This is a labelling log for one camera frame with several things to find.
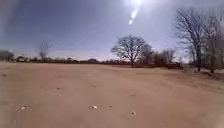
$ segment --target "dirt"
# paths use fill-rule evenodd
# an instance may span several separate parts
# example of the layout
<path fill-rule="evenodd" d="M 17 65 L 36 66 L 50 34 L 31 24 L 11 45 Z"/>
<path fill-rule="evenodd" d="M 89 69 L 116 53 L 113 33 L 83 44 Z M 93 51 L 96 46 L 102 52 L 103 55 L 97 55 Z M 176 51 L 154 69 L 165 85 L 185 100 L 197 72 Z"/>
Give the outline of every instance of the dirt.
<path fill-rule="evenodd" d="M 0 74 L 0 128 L 224 127 L 224 83 L 203 76 L 8 63 Z"/>

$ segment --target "treeline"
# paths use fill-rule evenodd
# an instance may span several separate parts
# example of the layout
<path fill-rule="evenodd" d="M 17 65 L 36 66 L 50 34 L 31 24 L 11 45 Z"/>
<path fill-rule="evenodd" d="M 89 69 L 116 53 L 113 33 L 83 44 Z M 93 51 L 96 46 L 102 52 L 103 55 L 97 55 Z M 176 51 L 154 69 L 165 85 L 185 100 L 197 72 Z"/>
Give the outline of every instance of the treeline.
<path fill-rule="evenodd" d="M 7 50 L 0 50 L 0 61 L 14 61 L 14 53 Z"/>
<path fill-rule="evenodd" d="M 181 62 L 174 61 L 175 50 L 165 49 L 161 52 L 152 50 L 142 37 L 125 36 L 118 40 L 111 52 L 132 67 L 167 67 L 181 68 Z"/>
<path fill-rule="evenodd" d="M 59 64 L 99 64 L 101 63 L 97 59 L 91 58 L 88 60 L 76 60 L 72 59 L 70 57 L 68 58 L 28 58 L 28 57 L 23 57 L 19 56 L 15 58 L 15 62 L 21 62 L 21 63 L 59 63 Z"/>
<path fill-rule="evenodd" d="M 207 68 L 211 73 L 224 68 L 224 12 L 194 8 L 177 10 L 176 35 L 182 40 L 191 65 L 198 71 Z"/>

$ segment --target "tree trunk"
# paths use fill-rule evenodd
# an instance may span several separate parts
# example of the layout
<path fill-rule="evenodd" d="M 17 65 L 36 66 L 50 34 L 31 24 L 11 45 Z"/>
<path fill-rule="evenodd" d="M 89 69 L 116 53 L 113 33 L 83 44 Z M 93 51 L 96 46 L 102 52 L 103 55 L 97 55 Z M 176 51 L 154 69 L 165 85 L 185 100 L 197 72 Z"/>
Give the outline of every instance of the tree trunk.
<path fill-rule="evenodd" d="M 210 73 L 214 73 L 215 72 L 215 56 L 212 55 L 211 56 L 211 62 L 210 62 Z"/>
<path fill-rule="evenodd" d="M 198 72 L 201 71 L 201 56 L 197 55 L 197 68 L 198 68 Z"/>
<path fill-rule="evenodd" d="M 222 49 L 221 50 L 221 53 L 220 53 L 220 63 L 221 63 L 221 68 L 224 68 L 224 50 Z"/>
<path fill-rule="evenodd" d="M 134 61 L 131 60 L 131 67 L 134 68 Z"/>

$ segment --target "sandy ground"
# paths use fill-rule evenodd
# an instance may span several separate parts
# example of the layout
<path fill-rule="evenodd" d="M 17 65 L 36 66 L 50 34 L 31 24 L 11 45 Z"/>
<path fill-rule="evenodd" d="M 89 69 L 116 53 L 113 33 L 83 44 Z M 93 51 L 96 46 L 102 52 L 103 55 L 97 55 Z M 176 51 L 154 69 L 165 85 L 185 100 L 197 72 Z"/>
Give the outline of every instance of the sandy ground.
<path fill-rule="evenodd" d="M 224 83 L 208 77 L 7 63 L 0 73 L 0 128 L 224 128 Z"/>

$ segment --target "sun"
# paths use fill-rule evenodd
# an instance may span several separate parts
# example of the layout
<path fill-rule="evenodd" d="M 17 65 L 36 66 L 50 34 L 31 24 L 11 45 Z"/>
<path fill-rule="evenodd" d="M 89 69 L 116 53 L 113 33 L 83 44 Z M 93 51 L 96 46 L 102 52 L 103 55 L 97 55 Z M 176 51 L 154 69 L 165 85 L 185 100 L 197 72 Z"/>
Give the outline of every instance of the sun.
<path fill-rule="evenodd" d="M 142 5 L 142 0 L 134 0 L 135 4 L 137 6 L 141 6 Z"/>

